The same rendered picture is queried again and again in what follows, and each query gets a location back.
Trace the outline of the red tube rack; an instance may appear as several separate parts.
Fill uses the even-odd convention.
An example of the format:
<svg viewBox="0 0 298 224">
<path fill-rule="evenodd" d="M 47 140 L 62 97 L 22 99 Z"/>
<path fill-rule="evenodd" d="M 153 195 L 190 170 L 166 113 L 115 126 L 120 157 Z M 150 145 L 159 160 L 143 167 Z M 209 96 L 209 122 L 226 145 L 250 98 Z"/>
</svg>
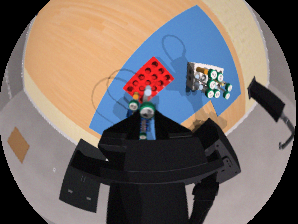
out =
<svg viewBox="0 0 298 224">
<path fill-rule="evenodd" d="M 137 71 L 134 74 L 134 76 L 129 80 L 128 83 L 126 83 L 123 89 L 127 93 L 129 93 L 132 97 L 134 92 L 138 92 L 140 96 L 139 103 L 142 104 L 144 89 L 147 86 L 146 84 L 151 83 L 150 86 L 152 87 L 152 98 L 153 98 L 157 93 L 159 93 L 164 87 L 166 87 L 173 80 L 174 80 L 173 76 L 153 56 L 148 62 L 146 62 L 142 66 L 142 68 L 139 69 L 139 71 Z"/>
</svg>

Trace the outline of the blue bench mat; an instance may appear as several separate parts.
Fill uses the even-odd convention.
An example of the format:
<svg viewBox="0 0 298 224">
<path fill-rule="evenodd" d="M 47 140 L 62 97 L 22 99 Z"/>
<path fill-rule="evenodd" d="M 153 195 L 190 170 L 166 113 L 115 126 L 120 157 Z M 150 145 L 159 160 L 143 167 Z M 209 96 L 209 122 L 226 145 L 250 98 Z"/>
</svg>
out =
<svg viewBox="0 0 298 224">
<path fill-rule="evenodd" d="M 217 117 L 241 94 L 237 69 L 220 31 L 209 16 L 195 5 L 178 14 L 150 37 L 130 56 L 102 97 L 89 128 L 102 135 L 104 129 L 126 118 L 132 100 L 123 87 L 152 57 L 174 77 L 171 83 L 152 98 L 155 109 L 181 124 L 210 100 Z M 207 98 L 201 90 L 187 86 L 188 62 L 223 68 L 223 81 L 232 85 L 226 100 Z"/>
</svg>

